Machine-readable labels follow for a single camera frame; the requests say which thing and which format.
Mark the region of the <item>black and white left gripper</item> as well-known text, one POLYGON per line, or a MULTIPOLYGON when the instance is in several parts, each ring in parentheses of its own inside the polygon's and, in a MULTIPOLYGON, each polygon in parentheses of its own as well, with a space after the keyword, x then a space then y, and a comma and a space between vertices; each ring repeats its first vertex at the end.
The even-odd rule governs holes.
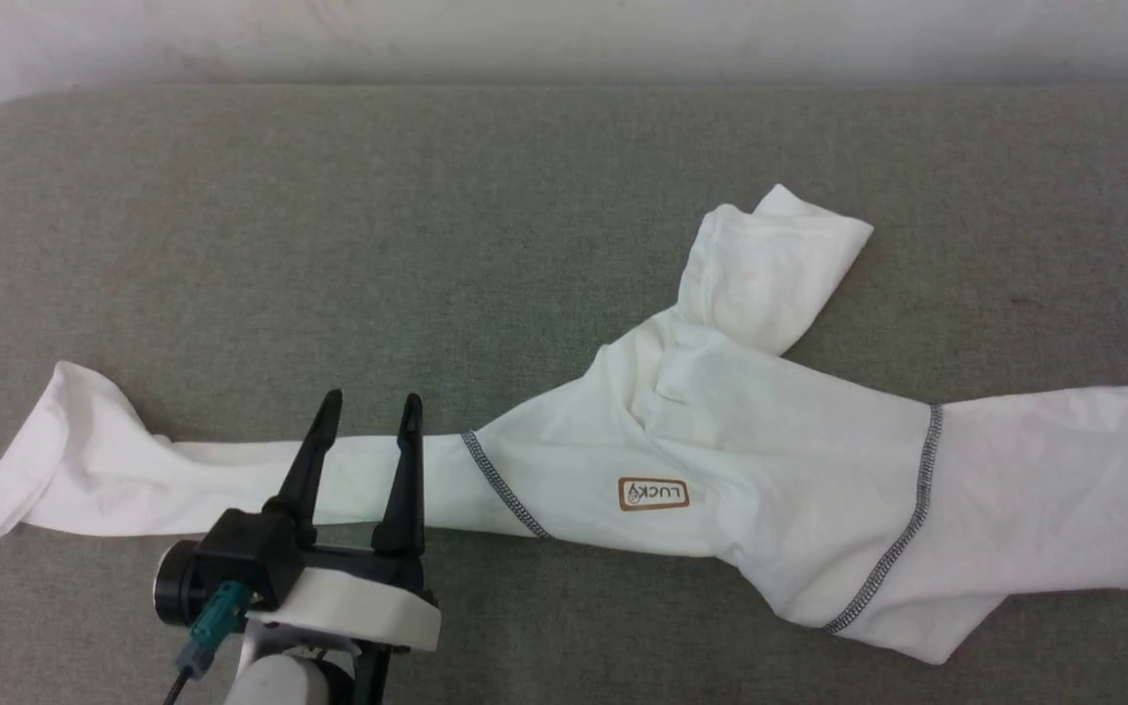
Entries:
POLYGON ((252 591, 243 653, 360 645, 434 651, 442 611, 424 587, 424 402, 404 400, 399 461, 371 549, 317 545, 314 510, 325 456, 340 433, 342 393, 321 400, 265 514, 231 509, 200 540, 199 576, 252 591))

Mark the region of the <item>white long-sleeve garment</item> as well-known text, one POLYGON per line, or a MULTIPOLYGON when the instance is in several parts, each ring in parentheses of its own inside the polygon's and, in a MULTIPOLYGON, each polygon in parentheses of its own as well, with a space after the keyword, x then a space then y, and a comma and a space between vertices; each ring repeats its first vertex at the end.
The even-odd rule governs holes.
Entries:
POLYGON ((425 518, 734 566, 779 619, 941 664, 1011 594, 1128 588, 1128 387, 923 404, 783 356, 871 236, 777 186, 670 308, 426 437, 425 518))

